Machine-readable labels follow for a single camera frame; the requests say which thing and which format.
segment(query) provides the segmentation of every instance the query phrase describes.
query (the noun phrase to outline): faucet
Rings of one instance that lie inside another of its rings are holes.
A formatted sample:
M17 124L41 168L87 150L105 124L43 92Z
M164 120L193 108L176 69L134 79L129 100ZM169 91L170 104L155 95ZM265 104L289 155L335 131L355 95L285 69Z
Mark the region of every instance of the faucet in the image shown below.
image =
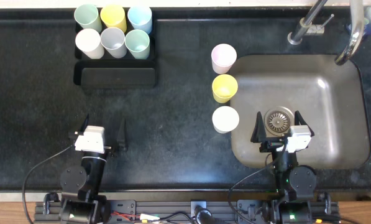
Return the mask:
M288 41L293 45L298 45L303 40L303 36L310 32L313 27L312 21L315 19L316 15L326 4L327 0L318 0L315 5L309 10L306 17L301 18L294 32L288 34ZM365 28L365 17L364 17L364 5L362 0L350 0L350 11L351 11L351 21L352 29L349 43L346 48L339 54L334 62L337 65L345 64L356 52L362 36L364 35ZM327 20L323 25L318 29L315 27L315 30L320 30L327 24Z

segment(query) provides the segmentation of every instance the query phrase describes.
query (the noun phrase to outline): wooden floor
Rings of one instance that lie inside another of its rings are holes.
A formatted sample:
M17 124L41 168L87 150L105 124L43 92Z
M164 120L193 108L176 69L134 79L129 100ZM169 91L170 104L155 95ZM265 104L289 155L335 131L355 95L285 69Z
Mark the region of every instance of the wooden floor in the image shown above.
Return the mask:
M34 216L35 202L29 202L30 216ZM340 202L341 216L359 223L371 223L371 202ZM0 224L28 223L21 202L0 202Z

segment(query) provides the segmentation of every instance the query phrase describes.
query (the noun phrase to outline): sink basin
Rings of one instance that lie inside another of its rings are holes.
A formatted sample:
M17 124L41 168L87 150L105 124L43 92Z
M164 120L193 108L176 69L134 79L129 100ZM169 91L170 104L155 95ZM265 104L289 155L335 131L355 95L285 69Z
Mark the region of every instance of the sink basin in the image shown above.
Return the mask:
M251 143L257 112L268 136L287 132L299 111L315 132L298 162L317 169L351 169L370 155L370 140L358 69L334 63L333 55L250 55L230 74L239 88L231 99L240 117L232 150L245 166L263 167L266 153Z

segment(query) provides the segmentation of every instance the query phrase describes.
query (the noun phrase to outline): drain strainer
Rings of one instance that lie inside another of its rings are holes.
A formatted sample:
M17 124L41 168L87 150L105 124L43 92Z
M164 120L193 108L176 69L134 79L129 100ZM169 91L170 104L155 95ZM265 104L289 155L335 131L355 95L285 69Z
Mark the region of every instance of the drain strainer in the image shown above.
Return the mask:
M272 134L281 136L289 129L293 119L293 113L288 108L278 106L265 114L265 127Z

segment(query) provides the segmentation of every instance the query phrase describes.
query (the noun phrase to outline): pink cup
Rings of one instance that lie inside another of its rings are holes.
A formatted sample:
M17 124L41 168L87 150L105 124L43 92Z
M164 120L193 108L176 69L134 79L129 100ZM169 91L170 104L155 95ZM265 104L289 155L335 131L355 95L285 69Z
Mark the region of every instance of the pink cup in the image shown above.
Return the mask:
M225 74L236 61L236 50L229 44L219 44L211 52L211 63L217 74Z

